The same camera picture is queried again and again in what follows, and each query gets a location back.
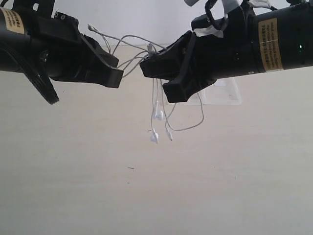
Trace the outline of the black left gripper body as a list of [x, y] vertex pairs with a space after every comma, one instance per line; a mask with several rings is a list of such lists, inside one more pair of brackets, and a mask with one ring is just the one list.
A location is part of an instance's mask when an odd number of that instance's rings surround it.
[[15, 0], [12, 10], [19, 14], [29, 38], [29, 51], [55, 81], [103, 83], [103, 49], [79, 31], [79, 21], [54, 12], [53, 0]]

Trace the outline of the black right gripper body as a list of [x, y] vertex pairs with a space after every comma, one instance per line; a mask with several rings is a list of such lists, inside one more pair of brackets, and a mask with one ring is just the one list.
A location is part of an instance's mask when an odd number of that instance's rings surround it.
[[192, 20], [192, 36], [184, 62], [183, 81], [190, 94], [213, 85], [217, 80], [261, 73], [260, 52], [253, 7], [225, 4], [223, 16], [213, 16], [213, 5]]

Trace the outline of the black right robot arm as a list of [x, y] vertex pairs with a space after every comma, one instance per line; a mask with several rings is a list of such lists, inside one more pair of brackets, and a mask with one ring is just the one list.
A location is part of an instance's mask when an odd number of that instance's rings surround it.
[[164, 81], [170, 103], [187, 102], [220, 79], [312, 66], [312, 1], [282, 9], [252, 0], [222, 4], [224, 15], [215, 19], [208, 0], [191, 30], [140, 63], [145, 77]]

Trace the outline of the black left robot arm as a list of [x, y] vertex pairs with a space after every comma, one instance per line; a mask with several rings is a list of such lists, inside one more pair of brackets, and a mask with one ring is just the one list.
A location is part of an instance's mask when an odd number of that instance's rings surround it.
[[53, 0], [15, 0], [0, 3], [0, 44], [9, 47], [35, 71], [66, 83], [99, 84], [118, 88], [124, 72], [118, 58], [104, 51], [79, 30], [79, 20], [53, 11]]

